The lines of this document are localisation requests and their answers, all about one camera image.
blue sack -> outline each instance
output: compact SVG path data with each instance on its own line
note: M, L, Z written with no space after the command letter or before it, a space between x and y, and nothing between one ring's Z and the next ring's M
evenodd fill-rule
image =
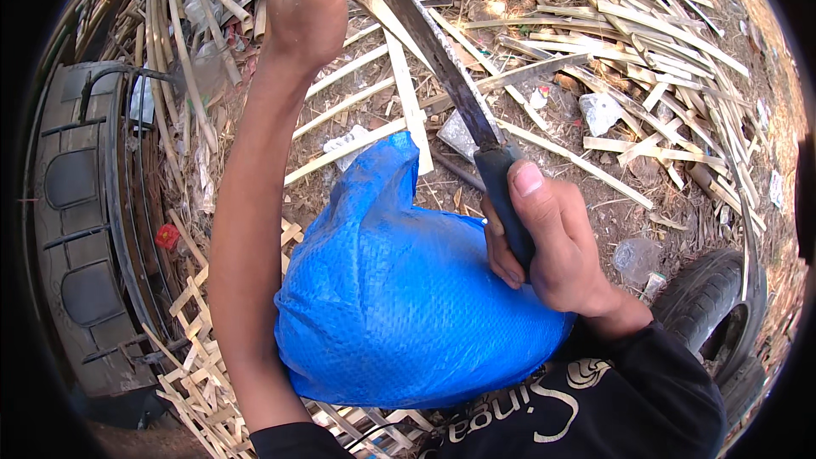
M407 132L374 144L295 249L275 338L298 395L442 408L520 382L569 333L573 314L490 271L480 221L413 207L418 160Z

dry leaf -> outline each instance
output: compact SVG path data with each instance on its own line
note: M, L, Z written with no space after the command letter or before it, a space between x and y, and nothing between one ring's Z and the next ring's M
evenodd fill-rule
M659 223L662 226L671 227L672 229L688 230L688 227L681 225L676 221L669 220L662 215L658 215L656 212L649 213L649 220L653 221L654 223Z
M391 101L394 95L394 86L390 85L371 97L371 109L377 111Z
M373 116L368 121L368 128L370 130L375 130L381 126L385 126L386 122L377 116Z
M216 107L213 116L215 116L215 134L220 137L227 125L227 111L223 107Z
M476 60L474 56L468 52L464 46L460 45L456 41L453 40L450 36L447 36L448 43L454 47L454 52L456 52L456 57L462 61L462 64L470 70L474 71L484 71L485 68Z

fingernail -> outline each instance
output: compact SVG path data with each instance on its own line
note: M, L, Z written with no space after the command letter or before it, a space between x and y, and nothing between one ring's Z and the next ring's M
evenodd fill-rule
M538 188L541 188L542 183L544 183L544 176L541 175L541 171L538 170L538 167L532 163L524 164L516 173L516 178L513 180L516 191L522 197L526 197Z

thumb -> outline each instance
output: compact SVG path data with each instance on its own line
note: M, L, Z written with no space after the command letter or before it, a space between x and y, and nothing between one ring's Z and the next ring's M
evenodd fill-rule
M550 180L536 164L520 159L507 171L507 186L518 218L533 236L536 252L547 255L562 250L570 238L561 222L561 207Z

machete handle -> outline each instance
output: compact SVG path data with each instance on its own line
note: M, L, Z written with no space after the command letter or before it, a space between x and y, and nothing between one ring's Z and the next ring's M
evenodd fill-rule
M507 171L517 159L524 159L524 154L514 143L507 141L503 146L473 153L476 168L484 181L484 187L493 204L493 209L502 221L504 236L510 250L516 256L524 272L529 277L530 262L536 254L536 244L530 232L521 223L513 202L510 201L510 190L507 188Z

